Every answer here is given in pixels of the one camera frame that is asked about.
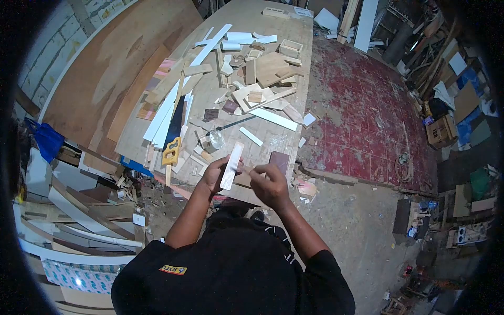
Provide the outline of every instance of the concrete floor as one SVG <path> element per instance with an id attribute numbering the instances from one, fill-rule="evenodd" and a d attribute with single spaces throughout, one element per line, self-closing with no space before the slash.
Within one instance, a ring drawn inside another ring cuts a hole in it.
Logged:
<path id="1" fill-rule="evenodd" d="M 404 284 L 399 277 L 403 264 L 414 265 L 420 246 L 391 247 L 396 202 L 402 195 L 361 183 L 347 186 L 317 179 L 316 186 L 318 193 L 311 203 L 301 202 L 296 188 L 290 191 L 291 200 L 334 253 L 354 295 L 356 314 L 380 314 L 387 303 L 382 300 L 384 293 L 394 292 Z M 146 202 L 152 239 L 164 237 L 186 202 L 149 188 L 143 195 L 157 204 L 161 204 L 161 199 L 166 204 L 157 209 Z M 282 226 L 278 216 L 267 210 L 271 215 L 269 223 Z"/>

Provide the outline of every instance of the brown plywood sheet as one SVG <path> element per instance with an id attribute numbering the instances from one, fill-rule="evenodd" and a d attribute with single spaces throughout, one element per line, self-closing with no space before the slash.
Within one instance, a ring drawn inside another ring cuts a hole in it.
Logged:
<path id="1" fill-rule="evenodd" d="M 172 53 L 201 21 L 190 0 L 134 3 L 86 44 L 42 121 L 79 145 L 117 159 L 116 143 L 106 136 L 128 89 L 161 44 Z"/>
<path id="2" fill-rule="evenodd" d="M 466 85 L 460 90 L 459 94 L 454 98 L 455 111 L 453 118 L 455 124 L 458 124 L 467 117 L 478 105 L 479 97 L 476 95 L 474 86 L 471 81 L 467 81 Z"/>

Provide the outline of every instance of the small wooden box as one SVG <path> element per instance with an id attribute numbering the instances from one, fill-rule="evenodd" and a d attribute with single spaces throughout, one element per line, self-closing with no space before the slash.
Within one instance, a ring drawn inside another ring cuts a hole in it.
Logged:
<path id="1" fill-rule="evenodd" d="M 296 43 L 295 41 L 284 39 L 280 44 L 278 52 L 292 58 L 299 58 L 303 44 Z"/>
<path id="2" fill-rule="evenodd" d="M 290 19 L 290 16 L 287 13 L 285 13 L 284 10 L 275 9 L 275 8 L 264 8 L 263 15 L 275 17 L 275 18 L 282 18 L 282 19 L 286 19 L 286 20 Z"/>

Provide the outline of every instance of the plywood board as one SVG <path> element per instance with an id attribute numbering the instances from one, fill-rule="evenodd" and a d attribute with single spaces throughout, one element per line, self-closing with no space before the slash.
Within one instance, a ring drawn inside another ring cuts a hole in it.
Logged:
<path id="1" fill-rule="evenodd" d="M 252 59 L 245 63 L 245 84 L 250 85 L 256 82 L 256 60 Z"/>
<path id="2" fill-rule="evenodd" d="M 190 77 L 200 73 L 212 72 L 212 66 L 210 64 L 203 64 L 203 65 L 185 67 L 183 71 L 186 77 Z"/>
<path id="3" fill-rule="evenodd" d="M 266 88 L 292 77 L 295 71 L 277 52 L 270 52 L 256 59 L 256 77 L 261 87 Z"/>
<path id="4" fill-rule="evenodd" d="M 77 144 L 117 159 L 115 142 L 106 135 L 128 89 L 161 44 L 173 51 L 201 21 L 190 0 L 135 2 L 76 53 L 53 88 L 41 121 Z"/>
<path id="5" fill-rule="evenodd" d="M 471 205 L 471 212 L 483 211 L 488 209 L 493 209 L 495 205 L 496 197 L 473 201 Z"/>
<path id="6" fill-rule="evenodd" d="M 359 24 L 357 25 L 357 34 L 355 35 L 355 43 L 353 46 L 364 52 L 367 52 L 369 47 L 377 7 L 378 0 L 364 0 L 362 3 Z"/>
<path id="7" fill-rule="evenodd" d="M 478 107 L 480 100 L 471 81 L 467 81 L 466 85 L 460 90 L 459 94 L 454 98 L 455 111 L 453 118 L 455 124 L 464 120 L 476 107 Z"/>
<path id="8" fill-rule="evenodd" d="M 161 44 L 158 49 L 152 54 L 152 56 L 147 60 L 143 68 L 138 73 L 137 77 L 131 84 L 130 88 L 126 92 L 124 99 L 115 114 L 114 120 L 110 125 L 110 129 L 107 134 L 107 138 L 114 142 L 119 141 L 119 137 L 124 129 L 124 125 L 128 121 L 128 117 L 135 108 L 137 100 L 140 98 L 144 92 L 147 83 L 151 80 L 152 76 L 155 74 L 159 65 L 163 60 L 169 56 L 169 50 Z"/>
<path id="9" fill-rule="evenodd" d="M 67 303 L 86 307 L 114 308 L 110 294 L 83 292 L 65 287 L 61 287 L 61 292 Z"/>
<path id="10" fill-rule="evenodd" d="M 455 189 L 454 217 L 466 217 L 469 215 L 467 204 L 471 202 L 471 184 L 457 185 Z"/>
<path id="11" fill-rule="evenodd" d="M 135 255 L 131 256 L 89 256 L 64 253 L 57 250 L 37 246 L 22 238 L 18 238 L 21 249 L 35 256 L 44 257 L 57 262 L 82 265 L 127 265 Z"/>

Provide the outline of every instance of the white paper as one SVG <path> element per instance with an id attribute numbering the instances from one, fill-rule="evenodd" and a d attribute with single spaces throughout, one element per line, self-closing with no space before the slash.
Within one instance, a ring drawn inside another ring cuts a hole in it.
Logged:
<path id="1" fill-rule="evenodd" d="M 145 226 L 145 217 L 139 214 L 133 213 L 133 224 Z"/>
<path id="2" fill-rule="evenodd" d="M 490 106 L 492 105 L 493 100 L 486 101 L 484 99 L 481 100 L 481 103 L 479 104 L 479 107 L 481 108 L 481 111 L 487 115 L 487 116 L 492 116 L 492 117 L 498 117 L 499 114 L 496 111 L 491 111 Z"/>
<path id="3" fill-rule="evenodd" d="M 315 116 L 313 116 L 312 114 L 308 113 L 304 118 L 303 118 L 303 122 L 304 122 L 304 125 L 305 126 L 309 126 L 312 122 L 314 122 L 316 120 Z"/>
<path id="4" fill-rule="evenodd" d="M 450 53 L 450 51 L 452 51 L 453 47 L 455 47 L 455 45 L 457 45 L 457 44 L 458 44 L 457 40 L 456 39 L 452 39 L 452 41 L 448 44 L 448 46 L 446 47 L 446 49 L 441 54 L 441 56 L 443 57 L 443 59 L 446 59 L 446 57 L 448 56 L 448 54 Z"/>
<path id="5" fill-rule="evenodd" d="M 305 142 L 306 142 L 306 139 L 305 138 L 301 138 L 299 140 L 299 147 L 301 148 L 304 145 Z"/>
<path id="6" fill-rule="evenodd" d="M 266 36 L 263 38 L 256 38 L 256 42 L 268 44 L 268 43 L 276 43 L 278 41 L 277 35 Z"/>
<path id="7" fill-rule="evenodd" d="M 326 8 L 322 8 L 322 10 L 320 10 L 319 14 L 317 14 L 314 21 L 321 27 L 325 27 L 335 32 L 338 31 L 338 25 L 340 24 L 340 20 L 338 20 L 338 18 L 335 17 Z"/>
<path id="8" fill-rule="evenodd" d="M 240 44 L 222 42 L 222 50 L 241 50 Z"/>
<path id="9" fill-rule="evenodd" d="M 302 9 L 298 7 L 294 7 L 294 11 L 296 11 L 297 15 L 303 15 L 306 17 L 313 17 L 313 14 L 311 14 L 310 10 L 307 9 Z"/>
<path id="10" fill-rule="evenodd" d="M 440 81 L 438 84 L 436 84 L 433 89 L 435 90 L 434 98 L 440 99 L 449 107 L 451 107 L 452 110 L 455 110 L 455 102 L 453 101 L 453 97 L 448 94 L 445 83 L 443 81 Z"/>
<path id="11" fill-rule="evenodd" d="M 452 66 L 452 69 L 457 76 L 459 74 L 461 74 L 462 71 L 464 71 L 464 69 L 467 67 L 466 62 L 464 61 L 464 59 L 462 58 L 462 56 L 460 55 L 460 53 L 458 51 L 452 57 L 452 59 L 450 59 L 449 64 L 450 64 L 450 66 Z"/>

